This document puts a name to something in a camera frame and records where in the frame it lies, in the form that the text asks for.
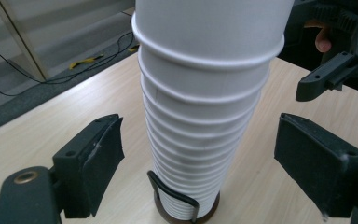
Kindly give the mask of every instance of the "wooden table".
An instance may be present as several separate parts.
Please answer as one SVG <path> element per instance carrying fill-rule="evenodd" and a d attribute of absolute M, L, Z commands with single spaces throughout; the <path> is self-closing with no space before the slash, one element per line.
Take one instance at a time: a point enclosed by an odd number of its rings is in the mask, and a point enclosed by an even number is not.
<path fill-rule="evenodd" d="M 132 55 L 0 128 L 0 186 L 29 166 L 52 166 L 51 157 L 91 121 L 107 114 L 124 117 L 126 158 L 105 193 L 97 217 L 64 223 L 166 223 L 153 201 L 146 172 L 152 169 L 145 129 L 137 55 Z M 311 119 L 358 147 L 358 91 L 328 91 L 295 101 L 296 84 L 308 72 L 279 59 L 237 150 L 221 200 L 210 223 L 323 223 L 313 202 L 273 159 L 282 112 Z M 349 223 L 330 218 L 327 223 Z"/>

